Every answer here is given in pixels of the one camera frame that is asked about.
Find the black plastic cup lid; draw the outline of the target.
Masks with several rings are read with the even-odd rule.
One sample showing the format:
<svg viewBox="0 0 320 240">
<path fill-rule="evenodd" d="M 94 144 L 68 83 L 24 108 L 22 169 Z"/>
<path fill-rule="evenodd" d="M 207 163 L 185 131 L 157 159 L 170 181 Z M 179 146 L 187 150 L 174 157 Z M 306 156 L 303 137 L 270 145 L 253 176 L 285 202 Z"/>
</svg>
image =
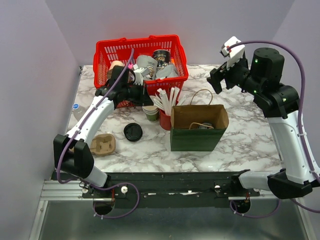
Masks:
<svg viewBox="0 0 320 240">
<path fill-rule="evenodd" d="M 198 128 L 199 128 L 199 129 L 213 129 L 214 127 L 212 126 L 211 123 L 209 123 L 209 122 L 204 122 L 204 123 L 200 123 L 200 124 L 198 125 Z"/>
</svg>

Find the brown paper bag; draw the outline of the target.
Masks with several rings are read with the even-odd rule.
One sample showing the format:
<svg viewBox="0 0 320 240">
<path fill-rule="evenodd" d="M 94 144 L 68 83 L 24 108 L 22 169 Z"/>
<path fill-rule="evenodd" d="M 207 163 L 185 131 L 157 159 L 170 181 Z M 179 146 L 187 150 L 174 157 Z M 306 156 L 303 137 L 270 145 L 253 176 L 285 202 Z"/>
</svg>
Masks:
<svg viewBox="0 0 320 240">
<path fill-rule="evenodd" d="M 170 150 L 172 152 L 212 152 L 229 126 L 222 104 L 192 104 L 171 109 Z M 211 123 L 212 129 L 199 129 Z"/>
</svg>

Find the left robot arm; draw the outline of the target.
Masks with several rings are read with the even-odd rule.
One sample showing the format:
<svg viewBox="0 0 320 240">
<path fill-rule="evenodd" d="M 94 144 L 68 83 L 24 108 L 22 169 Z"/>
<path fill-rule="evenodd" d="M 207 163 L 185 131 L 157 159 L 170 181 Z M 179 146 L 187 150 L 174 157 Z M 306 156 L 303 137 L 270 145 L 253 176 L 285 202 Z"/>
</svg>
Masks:
<svg viewBox="0 0 320 240">
<path fill-rule="evenodd" d="M 137 106 L 152 103 L 144 83 L 147 69 L 134 65 L 129 69 L 114 66 L 107 84 L 96 90 L 93 101 L 78 123 L 65 135 L 57 134 L 53 140 L 54 166 L 59 183 L 65 172 L 94 185 L 93 191 L 101 198 L 107 197 L 111 185 L 108 175 L 95 166 L 90 146 L 104 120 L 119 103 L 129 101 Z"/>
</svg>

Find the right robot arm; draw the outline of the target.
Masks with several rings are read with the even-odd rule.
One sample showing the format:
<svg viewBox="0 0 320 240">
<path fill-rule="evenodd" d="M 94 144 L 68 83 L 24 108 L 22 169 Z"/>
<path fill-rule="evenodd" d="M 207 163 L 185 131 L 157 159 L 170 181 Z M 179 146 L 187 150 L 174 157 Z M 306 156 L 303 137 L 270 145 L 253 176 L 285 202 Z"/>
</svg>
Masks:
<svg viewBox="0 0 320 240">
<path fill-rule="evenodd" d="M 243 45 L 230 50 L 224 47 L 220 53 L 228 60 L 211 70 L 207 81 L 217 94 L 222 92 L 221 81 L 225 81 L 227 89 L 237 86 L 253 95 L 254 103 L 268 120 L 284 164 L 278 172 L 244 170 L 230 183 L 230 191 L 241 196 L 248 189 L 266 190 L 279 199 L 301 198 L 311 193 L 320 185 L 316 179 L 320 169 L 304 149 L 309 144 L 298 121 L 301 98 L 292 86 L 280 82 L 284 56 L 274 48 L 261 47 L 254 51 L 248 65 Z"/>
</svg>

